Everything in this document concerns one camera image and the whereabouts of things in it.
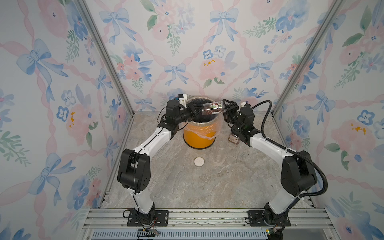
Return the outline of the white-lidded flower tea jar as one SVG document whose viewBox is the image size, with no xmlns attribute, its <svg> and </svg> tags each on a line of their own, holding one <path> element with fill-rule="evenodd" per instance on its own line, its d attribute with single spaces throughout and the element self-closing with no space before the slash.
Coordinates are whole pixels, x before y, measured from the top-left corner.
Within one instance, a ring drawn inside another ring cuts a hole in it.
<svg viewBox="0 0 384 240">
<path fill-rule="evenodd" d="M 223 102 L 212 102 L 203 104 L 201 114 L 202 116 L 220 114 L 225 110 Z"/>
</svg>

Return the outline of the labelled flower tea jar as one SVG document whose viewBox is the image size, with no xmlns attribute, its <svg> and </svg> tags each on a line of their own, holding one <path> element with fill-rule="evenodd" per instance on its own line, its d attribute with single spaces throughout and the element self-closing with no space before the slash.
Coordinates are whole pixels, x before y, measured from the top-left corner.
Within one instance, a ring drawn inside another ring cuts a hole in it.
<svg viewBox="0 0 384 240">
<path fill-rule="evenodd" d="M 229 140 L 229 142 L 236 144 L 236 145 L 240 142 L 240 138 L 234 134 L 230 134 L 228 140 Z"/>
</svg>

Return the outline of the white flower tea jar lid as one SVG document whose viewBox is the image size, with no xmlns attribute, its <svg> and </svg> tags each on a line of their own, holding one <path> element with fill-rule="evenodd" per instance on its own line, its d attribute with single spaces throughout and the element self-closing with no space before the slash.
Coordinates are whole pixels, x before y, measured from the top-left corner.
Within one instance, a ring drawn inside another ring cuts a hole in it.
<svg viewBox="0 0 384 240">
<path fill-rule="evenodd" d="M 194 159 L 194 164 L 197 167 L 202 167 L 205 164 L 205 160 L 202 157 L 197 157 Z"/>
</svg>

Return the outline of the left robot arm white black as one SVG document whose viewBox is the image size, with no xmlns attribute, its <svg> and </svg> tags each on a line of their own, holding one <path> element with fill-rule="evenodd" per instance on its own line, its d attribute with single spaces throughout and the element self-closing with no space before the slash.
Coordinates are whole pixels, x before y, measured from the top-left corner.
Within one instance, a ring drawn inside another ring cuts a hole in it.
<svg viewBox="0 0 384 240">
<path fill-rule="evenodd" d="M 147 189 L 151 180 L 151 157 L 176 135 L 181 123 L 191 122 L 202 108 L 202 105 L 181 99 L 168 101 L 154 133 L 136 148 L 122 152 L 117 180 L 133 197 L 134 213 L 143 226 L 155 221 L 155 203 Z"/>
</svg>

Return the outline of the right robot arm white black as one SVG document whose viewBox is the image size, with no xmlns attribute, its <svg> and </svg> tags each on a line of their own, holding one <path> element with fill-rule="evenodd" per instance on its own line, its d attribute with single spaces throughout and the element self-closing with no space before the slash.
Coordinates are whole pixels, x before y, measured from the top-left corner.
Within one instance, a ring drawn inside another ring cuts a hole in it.
<svg viewBox="0 0 384 240">
<path fill-rule="evenodd" d="M 254 107 L 250 104 L 239 106 L 229 100 L 223 100 L 223 104 L 224 120 L 231 128 L 232 135 L 268 156 L 281 168 L 281 189 L 265 205 L 261 220 L 267 226 L 283 227 L 288 223 L 290 210 L 318 182 L 311 157 L 305 151 L 296 152 L 267 137 L 264 132 L 267 116 L 264 116 L 261 128 L 257 129 L 254 126 Z"/>
</svg>

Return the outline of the orange trash bin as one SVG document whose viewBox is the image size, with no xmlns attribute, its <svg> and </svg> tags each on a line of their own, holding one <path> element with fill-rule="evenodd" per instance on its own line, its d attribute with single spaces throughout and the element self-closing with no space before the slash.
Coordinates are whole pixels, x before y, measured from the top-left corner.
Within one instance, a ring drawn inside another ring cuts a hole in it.
<svg viewBox="0 0 384 240">
<path fill-rule="evenodd" d="M 209 148 L 222 129 L 223 103 L 205 97 L 194 97 L 187 103 L 193 104 L 197 115 L 185 126 L 184 141 L 193 149 Z"/>
</svg>

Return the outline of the clear plastic bin liner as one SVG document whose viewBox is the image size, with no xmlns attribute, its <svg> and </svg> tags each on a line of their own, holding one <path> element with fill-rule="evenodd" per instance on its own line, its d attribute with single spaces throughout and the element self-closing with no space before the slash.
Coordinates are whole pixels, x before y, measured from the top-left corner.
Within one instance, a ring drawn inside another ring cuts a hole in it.
<svg viewBox="0 0 384 240">
<path fill-rule="evenodd" d="M 220 133 L 223 125 L 223 114 L 202 116 L 201 112 L 184 128 L 185 140 L 214 140 Z"/>
</svg>

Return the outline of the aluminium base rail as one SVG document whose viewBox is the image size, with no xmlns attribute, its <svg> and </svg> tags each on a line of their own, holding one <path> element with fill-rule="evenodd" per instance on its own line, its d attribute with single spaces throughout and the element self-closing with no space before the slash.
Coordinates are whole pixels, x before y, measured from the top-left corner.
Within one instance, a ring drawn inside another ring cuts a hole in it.
<svg viewBox="0 0 384 240">
<path fill-rule="evenodd" d="M 169 209 L 149 230 L 132 226 L 129 210 L 91 210 L 79 240 L 338 240 L 325 209 L 292 209 L 281 234 L 252 223 L 259 209 Z"/>
</svg>

